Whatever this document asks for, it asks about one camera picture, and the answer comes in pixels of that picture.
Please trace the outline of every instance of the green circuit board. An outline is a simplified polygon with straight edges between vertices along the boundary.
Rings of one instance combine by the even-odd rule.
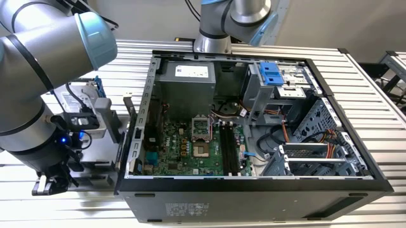
[[[234,135],[237,139],[237,153],[240,157],[241,146],[245,144],[242,127],[238,125],[234,128]],[[158,152],[158,165],[153,170],[146,171],[147,175],[154,176],[177,176],[177,175],[201,175],[201,176],[223,176],[223,158],[221,150],[219,127],[214,125],[213,139],[210,143],[191,141],[191,122],[166,122],[162,136],[163,144]],[[197,150],[199,145],[209,147],[205,153]],[[250,160],[246,159],[246,168],[241,169],[242,176],[252,175]]]

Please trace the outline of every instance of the ram slot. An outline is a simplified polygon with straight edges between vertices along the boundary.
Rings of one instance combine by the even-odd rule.
[[[221,148],[223,155],[223,172],[225,176],[231,173],[233,176],[238,175],[238,156],[235,150],[235,140],[233,126],[223,125],[219,127],[221,131]]]

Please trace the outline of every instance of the blue drive bay latch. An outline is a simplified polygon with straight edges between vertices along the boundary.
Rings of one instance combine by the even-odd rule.
[[[265,77],[265,85],[282,86],[285,84],[277,63],[261,63],[260,71]]]

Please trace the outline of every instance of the power supply label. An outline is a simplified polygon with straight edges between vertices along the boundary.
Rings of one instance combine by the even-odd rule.
[[[177,66],[177,77],[205,77],[209,78],[207,66]]]

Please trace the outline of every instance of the motherboard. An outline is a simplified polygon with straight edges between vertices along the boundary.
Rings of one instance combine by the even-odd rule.
[[[190,122],[167,121],[159,151],[147,152],[146,175],[225,176],[231,175],[229,164],[233,163],[237,167],[237,175],[252,176],[242,126],[234,124],[227,125],[227,128],[233,129],[230,133],[233,141],[223,136],[226,127],[222,124],[206,124],[205,118]],[[231,156],[225,156],[222,151],[229,148]]]

